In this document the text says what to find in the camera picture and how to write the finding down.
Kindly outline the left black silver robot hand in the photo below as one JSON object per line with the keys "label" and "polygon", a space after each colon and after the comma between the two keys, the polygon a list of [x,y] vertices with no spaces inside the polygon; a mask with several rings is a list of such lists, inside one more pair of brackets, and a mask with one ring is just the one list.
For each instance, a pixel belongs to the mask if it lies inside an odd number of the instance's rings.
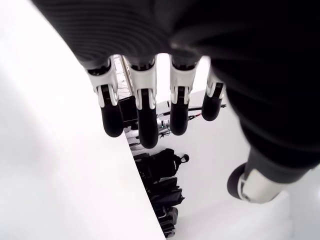
{"label": "left black silver robot hand", "polygon": [[317,0],[36,0],[86,70],[110,137],[123,132],[114,55],[129,64],[141,144],[158,141],[156,57],[170,57],[170,130],[182,135],[201,57],[210,58],[202,117],[224,96],[251,149],[227,189],[257,204],[320,163]]}

